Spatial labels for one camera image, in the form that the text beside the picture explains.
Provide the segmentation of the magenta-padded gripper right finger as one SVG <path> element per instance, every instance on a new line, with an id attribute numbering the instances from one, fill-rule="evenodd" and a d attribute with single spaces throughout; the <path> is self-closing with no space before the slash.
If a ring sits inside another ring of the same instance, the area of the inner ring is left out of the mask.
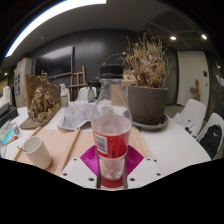
<path id="1" fill-rule="evenodd" d="M 162 177 L 162 171 L 151 157 L 143 157 L 132 146 L 128 147 L 123 174 L 125 189 L 140 188 Z"/>

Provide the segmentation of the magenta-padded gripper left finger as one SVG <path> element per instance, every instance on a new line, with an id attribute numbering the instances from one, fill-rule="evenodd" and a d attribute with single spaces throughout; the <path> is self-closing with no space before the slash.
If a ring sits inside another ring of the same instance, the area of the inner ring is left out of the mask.
<path id="1" fill-rule="evenodd" d="M 99 187 L 100 165 L 95 147 L 90 147 L 81 157 L 73 157 L 60 173 L 60 177 L 84 188 Z"/>

